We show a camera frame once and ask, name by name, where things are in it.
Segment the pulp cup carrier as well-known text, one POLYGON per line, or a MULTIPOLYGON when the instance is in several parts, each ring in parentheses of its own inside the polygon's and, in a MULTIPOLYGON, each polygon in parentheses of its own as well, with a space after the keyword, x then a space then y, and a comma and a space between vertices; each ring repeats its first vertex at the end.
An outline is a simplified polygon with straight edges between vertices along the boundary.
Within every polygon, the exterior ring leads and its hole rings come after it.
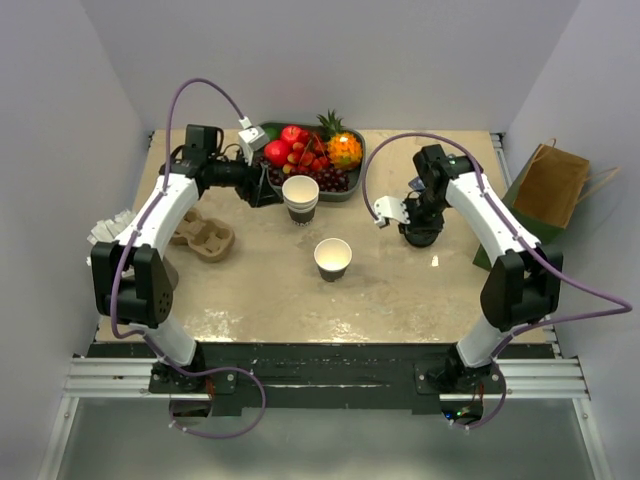
POLYGON ((201 261, 218 263, 227 258, 235 243, 235 232, 226 222, 205 218, 191 208, 181 219, 170 244, 188 247, 201 261))

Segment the black paper coffee cup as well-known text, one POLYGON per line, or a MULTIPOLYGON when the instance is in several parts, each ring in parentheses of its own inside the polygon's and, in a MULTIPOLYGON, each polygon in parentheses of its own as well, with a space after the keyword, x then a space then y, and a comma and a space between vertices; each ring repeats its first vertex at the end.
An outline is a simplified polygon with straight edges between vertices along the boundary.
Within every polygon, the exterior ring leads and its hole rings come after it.
POLYGON ((341 279, 352 261, 352 249, 339 238, 328 238, 318 243, 314 261, 321 278, 327 282, 341 279))

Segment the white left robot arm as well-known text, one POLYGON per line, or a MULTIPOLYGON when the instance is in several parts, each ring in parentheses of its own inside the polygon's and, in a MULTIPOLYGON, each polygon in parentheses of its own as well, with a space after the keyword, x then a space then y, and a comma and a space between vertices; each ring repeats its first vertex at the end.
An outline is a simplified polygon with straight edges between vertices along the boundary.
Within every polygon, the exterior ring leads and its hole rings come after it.
POLYGON ((245 126, 235 159, 223 154, 220 135, 216 127, 188 126, 184 144, 169 149, 141 211, 115 239, 97 242, 90 254, 96 305, 110 317, 113 335, 141 336, 161 362, 173 367, 171 378, 185 392, 205 385, 207 368, 196 361, 196 340, 172 314, 166 247, 211 187, 232 187, 253 208, 279 200, 266 167, 254 159, 269 141, 264 130, 245 126))

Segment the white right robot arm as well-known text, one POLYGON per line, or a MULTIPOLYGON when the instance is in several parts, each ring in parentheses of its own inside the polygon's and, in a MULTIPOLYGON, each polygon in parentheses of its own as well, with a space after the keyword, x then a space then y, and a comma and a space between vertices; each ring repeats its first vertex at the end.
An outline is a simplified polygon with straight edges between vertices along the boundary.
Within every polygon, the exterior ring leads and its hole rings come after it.
POLYGON ((560 280, 534 256, 560 270, 563 255, 540 246, 467 157, 450 158, 442 147, 431 145, 421 148, 413 163, 424 188, 404 201, 408 222, 399 231, 407 242, 418 248, 432 245, 444 227, 444 210, 452 208, 466 219, 490 261, 480 294, 482 316, 451 347, 442 367, 448 386, 466 393, 480 382, 480 369, 488 367, 501 342, 556 311, 560 280))

